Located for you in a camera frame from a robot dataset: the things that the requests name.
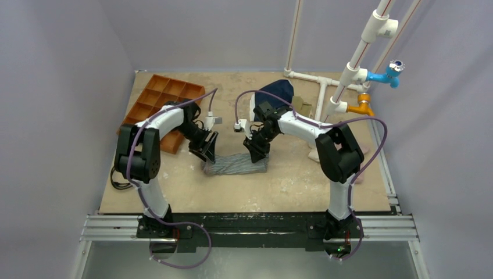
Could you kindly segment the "grey striped underwear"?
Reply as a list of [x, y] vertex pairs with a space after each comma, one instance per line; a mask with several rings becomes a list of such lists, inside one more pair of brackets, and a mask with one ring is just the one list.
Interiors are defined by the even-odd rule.
[[216, 155], [215, 162], [201, 161], [201, 169], [206, 176], [230, 176], [266, 173], [269, 157], [252, 163], [250, 154], [237, 153], [233, 155]]

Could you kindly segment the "navy blue underwear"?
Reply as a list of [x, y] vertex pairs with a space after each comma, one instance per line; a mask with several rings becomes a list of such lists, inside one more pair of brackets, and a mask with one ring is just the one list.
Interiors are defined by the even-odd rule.
[[250, 121], [259, 121], [259, 118], [255, 116], [253, 109], [255, 106], [260, 105], [263, 102], [268, 102], [271, 104], [273, 108], [279, 108], [284, 106], [286, 103], [292, 103], [292, 99], [294, 96], [294, 87], [291, 82], [287, 79], [281, 79], [274, 81], [260, 89], [260, 91], [266, 91], [277, 98], [266, 95], [263, 93], [254, 93], [249, 101], [250, 111], [249, 111], [249, 120]]

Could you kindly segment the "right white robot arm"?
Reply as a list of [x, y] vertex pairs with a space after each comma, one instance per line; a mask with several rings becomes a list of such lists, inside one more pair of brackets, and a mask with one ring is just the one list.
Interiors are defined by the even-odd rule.
[[326, 221], [327, 231], [339, 237], [349, 229], [348, 217], [353, 201], [351, 180], [360, 171], [365, 157], [351, 129], [346, 124], [331, 126], [294, 112], [288, 106], [274, 108], [268, 102], [253, 109], [261, 122], [251, 130], [247, 119], [237, 119], [234, 131], [245, 134], [244, 146], [251, 161], [256, 163], [270, 153], [270, 143], [280, 134], [295, 136], [315, 146], [322, 172], [330, 181], [330, 201]]

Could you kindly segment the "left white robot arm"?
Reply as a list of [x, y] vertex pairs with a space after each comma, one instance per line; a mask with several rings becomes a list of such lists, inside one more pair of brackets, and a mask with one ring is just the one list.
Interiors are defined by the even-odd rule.
[[218, 132], [196, 124], [201, 109], [192, 100], [167, 102], [156, 113], [137, 124], [120, 127], [114, 168], [131, 183], [144, 206], [144, 226], [160, 238], [168, 237], [176, 225], [171, 207], [158, 181], [160, 142], [172, 131], [189, 141], [189, 152], [203, 162], [215, 162]]

